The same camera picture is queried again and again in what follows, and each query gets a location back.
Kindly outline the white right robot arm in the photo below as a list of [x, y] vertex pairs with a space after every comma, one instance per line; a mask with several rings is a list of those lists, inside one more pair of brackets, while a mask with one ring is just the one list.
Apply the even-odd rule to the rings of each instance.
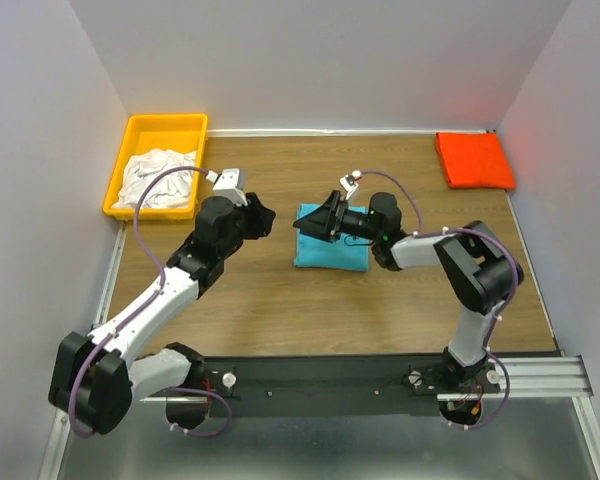
[[293, 223], [299, 233], [334, 243], [341, 236], [367, 240], [376, 263], [388, 271], [439, 265], [461, 304], [454, 337], [427, 374], [413, 375], [454, 392], [465, 390], [485, 371], [487, 347], [502, 311], [515, 295], [524, 272], [481, 221], [438, 233], [406, 233], [394, 195], [371, 196], [366, 212], [353, 210], [334, 190], [328, 199]]

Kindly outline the cyan blue t-shirt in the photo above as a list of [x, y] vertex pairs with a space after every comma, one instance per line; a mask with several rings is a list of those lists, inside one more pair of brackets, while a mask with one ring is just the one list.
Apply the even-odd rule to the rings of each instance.
[[324, 242], [296, 230], [296, 268], [323, 268], [353, 272], [370, 270], [369, 242], [344, 235], [333, 243]]

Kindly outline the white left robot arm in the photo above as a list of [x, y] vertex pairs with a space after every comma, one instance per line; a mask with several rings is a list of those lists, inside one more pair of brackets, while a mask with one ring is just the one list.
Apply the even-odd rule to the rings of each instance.
[[[77, 436], [111, 432], [133, 400], [148, 395], [143, 382], [181, 395], [200, 387], [202, 372], [187, 355], [169, 348], [154, 358], [138, 356], [164, 325], [214, 285], [245, 241], [270, 234], [275, 212], [253, 192], [245, 198], [243, 205], [219, 195], [206, 198], [193, 231], [144, 292], [104, 325], [87, 334], [72, 332], [60, 342], [48, 400], [67, 413]], [[143, 380], [139, 373], [146, 375]]]

